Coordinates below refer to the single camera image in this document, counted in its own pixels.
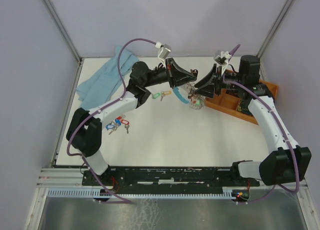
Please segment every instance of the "metal floor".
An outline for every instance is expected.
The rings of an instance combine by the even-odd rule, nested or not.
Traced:
[[[252,189],[251,198],[267,190]],[[98,204],[89,198],[47,197],[39,230],[306,230],[296,195],[275,190],[261,202],[218,199],[133,199]]]

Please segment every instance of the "white cable clip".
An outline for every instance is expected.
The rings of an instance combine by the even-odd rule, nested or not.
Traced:
[[[162,46],[162,43],[159,42],[159,41],[157,41],[156,44],[155,44],[155,47],[156,47],[157,49],[160,49],[161,46]]]
[[[159,44],[161,44],[161,42],[157,42],[156,43],[156,48],[157,46],[159,46]],[[159,50],[158,50],[158,59],[160,60],[160,62],[163,64],[163,66],[166,65],[166,58],[169,55],[169,53],[171,52],[171,47],[168,46],[167,44],[165,45],[160,45]]]

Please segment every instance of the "red key tag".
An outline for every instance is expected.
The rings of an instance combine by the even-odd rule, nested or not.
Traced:
[[[121,123],[124,125],[129,125],[129,121],[125,120],[125,119],[121,119]]]
[[[116,119],[120,120],[120,119],[124,119],[126,117],[126,115],[122,114],[121,116],[118,116]]]

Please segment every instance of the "key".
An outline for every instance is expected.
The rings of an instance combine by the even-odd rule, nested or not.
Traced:
[[[124,125],[124,128],[126,129],[126,133],[129,134],[129,128],[130,128],[130,125]]]
[[[113,128],[111,129],[111,132],[109,132],[109,135],[112,134],[114,131],[116,131],[116,130],[115,130],[115,127],[113,127]]]
[[[111,132],[109,132],[109,135],[112,134],[113,132],[117,131],[119,126],[120,126],[119,124],[115,123],[114,127],[111,129]]]
[[[164,91],[162,91],[161,92],[161,99],[160,99],[160,101],[162,101],[162,99],[165,97],[165,92]]]

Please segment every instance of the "green key tag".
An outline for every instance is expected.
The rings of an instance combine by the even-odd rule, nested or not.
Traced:
[[[156,98],[160,97],[160,95],[161,95],[160,92],[158,92],[158,93],[152,95],[152,98],[153,98],[153,99],[156,99]]]

